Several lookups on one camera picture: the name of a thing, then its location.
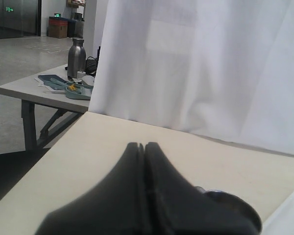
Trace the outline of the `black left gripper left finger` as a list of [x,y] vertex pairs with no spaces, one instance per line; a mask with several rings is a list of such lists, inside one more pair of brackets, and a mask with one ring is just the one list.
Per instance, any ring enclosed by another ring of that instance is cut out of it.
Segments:
[[112,170],[91,190],[49,213],[38,235],[145,235],[144,148],[129,143]]

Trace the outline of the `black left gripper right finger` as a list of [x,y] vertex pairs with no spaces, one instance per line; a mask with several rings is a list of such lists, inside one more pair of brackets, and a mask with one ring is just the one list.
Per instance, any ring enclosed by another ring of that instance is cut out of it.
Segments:
[[190,184],[161,147],[145,147],[145,181],[154,235],[257,235],[252,221]]

